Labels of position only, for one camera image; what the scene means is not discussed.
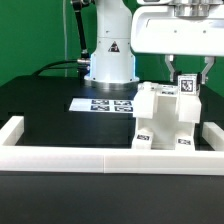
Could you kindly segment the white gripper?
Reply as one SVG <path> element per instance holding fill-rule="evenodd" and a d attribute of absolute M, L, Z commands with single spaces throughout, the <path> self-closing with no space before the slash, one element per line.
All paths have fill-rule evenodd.
<path fill-rule="evenodd" d="M 131 28 L 131 47 L 137 53 L 166 54 L 169 80 L 178 81 L 174 55 L 197 55 L 205 67 L 197 83 L 224 56 L 224 0 L 137 0 Z"/>

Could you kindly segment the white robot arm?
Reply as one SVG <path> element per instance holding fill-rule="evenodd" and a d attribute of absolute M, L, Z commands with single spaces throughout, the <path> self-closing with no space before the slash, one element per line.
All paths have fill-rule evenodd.
<path fill-rule="evenodd" d="M 91 55 L 91 84 L 132 84 L 133 54 L 163 54 L 168 68 L 176 55 L 203 56 L 201 82 L 217 57 L 224 57 L 224 0 L 137 0 L 131 12 L 123 0 L 95 0 L 97 47 Z"/>

